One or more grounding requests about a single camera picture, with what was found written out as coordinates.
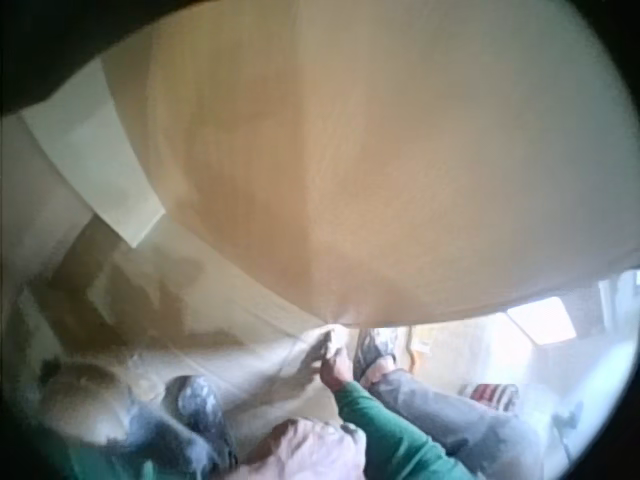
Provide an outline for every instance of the gray pants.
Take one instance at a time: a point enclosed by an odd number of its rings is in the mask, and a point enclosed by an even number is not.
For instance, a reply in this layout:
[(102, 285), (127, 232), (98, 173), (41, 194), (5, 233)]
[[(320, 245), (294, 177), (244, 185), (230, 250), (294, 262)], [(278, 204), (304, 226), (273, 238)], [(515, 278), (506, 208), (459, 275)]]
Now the gray pants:
[(513, 415), (436, 392), (405, 370), (387, 373), (369, 392), (443, 446), (472, 473), (490, 480), (542, 478), (537, 433)]

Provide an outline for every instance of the foot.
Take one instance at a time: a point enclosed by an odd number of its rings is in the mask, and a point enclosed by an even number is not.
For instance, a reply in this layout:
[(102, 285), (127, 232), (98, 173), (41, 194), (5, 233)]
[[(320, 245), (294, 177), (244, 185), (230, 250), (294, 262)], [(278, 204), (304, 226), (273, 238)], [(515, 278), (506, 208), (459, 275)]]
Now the foot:
[(186, 377), (178, 394), (177, 410), (182, 422), (202, 436), (218, 457), (222, 471), (238, 464), (235, 445), (224, 420), (213, 386), (204, 377)]
[(359, 382), (366, 371), (379, 358), (393, 357), (398, 339), (397, 328), (364, 328), (358, 334), (358, 344), (353, 358), (353, 377)]

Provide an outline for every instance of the white panel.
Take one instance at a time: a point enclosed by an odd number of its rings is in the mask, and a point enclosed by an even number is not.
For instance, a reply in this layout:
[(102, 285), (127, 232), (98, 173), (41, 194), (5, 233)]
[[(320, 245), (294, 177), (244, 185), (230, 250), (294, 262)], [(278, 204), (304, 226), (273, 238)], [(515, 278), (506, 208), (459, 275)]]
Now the white panel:
[(135, 247), (164, 208), (122, 128), (101, 61), (22, 115), (62, 175)]

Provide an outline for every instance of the light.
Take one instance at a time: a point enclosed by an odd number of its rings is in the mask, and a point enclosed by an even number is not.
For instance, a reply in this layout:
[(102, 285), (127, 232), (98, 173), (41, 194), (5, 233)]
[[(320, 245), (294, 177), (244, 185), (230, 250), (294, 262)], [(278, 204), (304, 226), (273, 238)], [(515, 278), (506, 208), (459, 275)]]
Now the light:
[(567, 309), (558, 297), (510, 308), (507, 314), (538, 345), (563, 342), (576, 337)]

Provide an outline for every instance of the green sleeve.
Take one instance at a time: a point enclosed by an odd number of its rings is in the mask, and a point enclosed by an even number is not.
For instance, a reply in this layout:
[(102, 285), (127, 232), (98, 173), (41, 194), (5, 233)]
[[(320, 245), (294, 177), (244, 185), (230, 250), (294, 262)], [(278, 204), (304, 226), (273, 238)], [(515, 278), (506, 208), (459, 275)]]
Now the green sleeve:
[(335, 392), (343, 421), (367, 436), (365, 475), (369, 480), (469, 480), (473, 475), (404, 418), (387, 410), (356, 382)]

